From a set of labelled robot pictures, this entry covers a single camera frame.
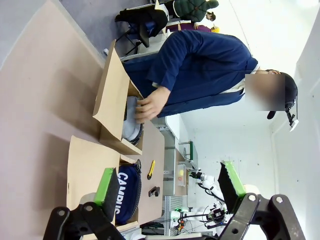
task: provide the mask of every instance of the open cardboard box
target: open cardboard box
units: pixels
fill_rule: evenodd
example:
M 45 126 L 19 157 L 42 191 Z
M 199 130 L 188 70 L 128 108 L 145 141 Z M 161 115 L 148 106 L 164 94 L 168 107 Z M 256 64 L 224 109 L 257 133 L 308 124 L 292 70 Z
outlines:
M 116 53 L 115 43 L 115 40 L 111 43 L 105 61 L 93 117 L 102 124 L 100 143 L 121 154 L 142 155 L 143 133 L 137 146 L 122 138 L 127 97 L 142 99 L 142 96 L 126 73 Z
M 76 209 L 83 196 L 97 191 L 106 168 L 116 168 L 118 173 L 119 166 L 135 162 L 109 147 L 72 136 L 67 166 L 67 208 Z M 123 232 L 138 226 L 138 214 L 137 210 L 126 225 L 116 228 Z M 93 239 L 97 239 L 94 234 L 84 236 L 84 240 Z

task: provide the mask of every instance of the yellow box cutter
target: yellow box cutter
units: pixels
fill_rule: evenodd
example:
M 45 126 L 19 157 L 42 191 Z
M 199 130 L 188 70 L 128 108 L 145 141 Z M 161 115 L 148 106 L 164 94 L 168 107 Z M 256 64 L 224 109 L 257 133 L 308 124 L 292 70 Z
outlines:
M 149 173 L 147 175 L 148 180 L 150 180 L 151 177 L 152 177 L 152 173 L 154 172 L 155 165 L 156 165 L 156 161 L 153 160 L 152 163 L 151 163 L 150 171 L 149 171 Z

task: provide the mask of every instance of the green puffer jacket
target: green puffer jacket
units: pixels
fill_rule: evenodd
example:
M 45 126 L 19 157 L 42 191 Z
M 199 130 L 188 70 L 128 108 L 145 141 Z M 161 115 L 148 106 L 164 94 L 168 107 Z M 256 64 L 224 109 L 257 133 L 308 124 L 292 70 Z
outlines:
M 217 0 L 175 0 L 174 10 L 182 20 L 191 20 L 192 22 L 201 22 L 206 16 L 208 9 L 218 7 Z

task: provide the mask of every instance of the bolt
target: bolt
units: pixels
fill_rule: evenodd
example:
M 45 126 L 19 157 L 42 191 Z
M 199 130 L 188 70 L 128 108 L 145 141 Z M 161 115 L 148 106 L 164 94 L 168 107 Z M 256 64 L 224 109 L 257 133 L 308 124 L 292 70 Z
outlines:
M 252 202 L 254 202 L 256 200 L 256 196 L 255 195 L 250 195 L 248 198 Z
M 60 216 L 63 216 L 63 215 L 65 215 L 65 211 L 60 210 L 60 211 L 58 212 L 58 214 L 59 214 Z
M 86 206 L 85 207 L 85 210 L 87 210 L 88 212 L 90 212 L 92 209 L 93 209 L 92 206 Z
M 282 203 L 283 202 L 283 199 L 281 198 L 281 197 L 277 197 L 276 199 L 275 199 L 278 203 Z

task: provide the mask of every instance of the blue jacket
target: blue jacket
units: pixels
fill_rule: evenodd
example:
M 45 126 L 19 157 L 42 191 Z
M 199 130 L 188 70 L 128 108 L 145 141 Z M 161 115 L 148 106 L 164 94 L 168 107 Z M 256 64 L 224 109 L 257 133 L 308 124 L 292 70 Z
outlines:
M 158 115 L 165 117 L 239 101 L 242 90 L 219 93 L 238 84 L 257 64 L 235 36 L 184 30 L 171 34 L 157 54 L 123 66 L 144 98 L 156 89 L 152 83 L 171 91 Z

